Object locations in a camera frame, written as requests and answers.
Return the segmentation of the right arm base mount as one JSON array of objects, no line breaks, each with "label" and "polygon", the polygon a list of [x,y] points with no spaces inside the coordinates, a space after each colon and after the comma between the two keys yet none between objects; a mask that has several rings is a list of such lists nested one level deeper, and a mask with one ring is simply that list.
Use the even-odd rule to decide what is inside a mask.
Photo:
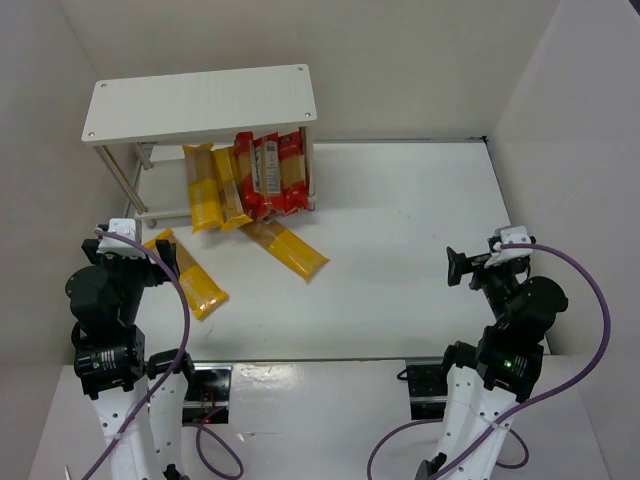
[{"label": "right arm base mount", "polygon": [[447,383],[441,365],[407,364],[396,379],[407,384],[413,421],[443,419]]}]

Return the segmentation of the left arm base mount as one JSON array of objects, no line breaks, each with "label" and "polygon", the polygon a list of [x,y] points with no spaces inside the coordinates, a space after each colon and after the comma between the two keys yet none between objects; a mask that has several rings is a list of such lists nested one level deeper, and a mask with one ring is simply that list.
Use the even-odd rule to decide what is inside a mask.
[{"label": "left arm base mount", "polygon": [[227,424],[231,380],[231,364],[197,362],[184,397],[183,423]]}]

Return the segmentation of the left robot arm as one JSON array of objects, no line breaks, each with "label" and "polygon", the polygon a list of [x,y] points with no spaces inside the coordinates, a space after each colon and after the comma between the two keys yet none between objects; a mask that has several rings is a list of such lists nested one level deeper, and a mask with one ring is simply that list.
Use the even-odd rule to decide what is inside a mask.
[{"label": "left robot arm", "polygon": [[168,240],[142,249],[127,243],[119,255],[87,239],[82,250],[90,264],[65,290],[76,319],[74,372],[106,443],[96,463],[108,462],[115,479],[184,479],[182,409],[194,364],[184,345],[147,356],[135,324],[146,288],[177,283],[177,247]]}]

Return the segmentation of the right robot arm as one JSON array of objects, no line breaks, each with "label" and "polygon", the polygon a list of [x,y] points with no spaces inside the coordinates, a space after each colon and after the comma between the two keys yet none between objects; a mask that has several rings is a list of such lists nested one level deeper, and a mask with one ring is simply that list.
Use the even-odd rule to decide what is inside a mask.
[{"label": "right robot arm", "polygon": [[488,479],[513,421],[501,416],[530,398],[541,374],[542,341],[568,299],[549,278],[518,279],[530,269],[527,256],[490,266],[487,254],[468,257],[452,248],[446,253],[448,284],[469,275],[470,289],[484,294],[495,322],[485,327],[477,345],[458,341],[446,349],[444,434],[435,457],[423,461],[416,476],[432,478],[487,432],[488,438],[448,476]]}]

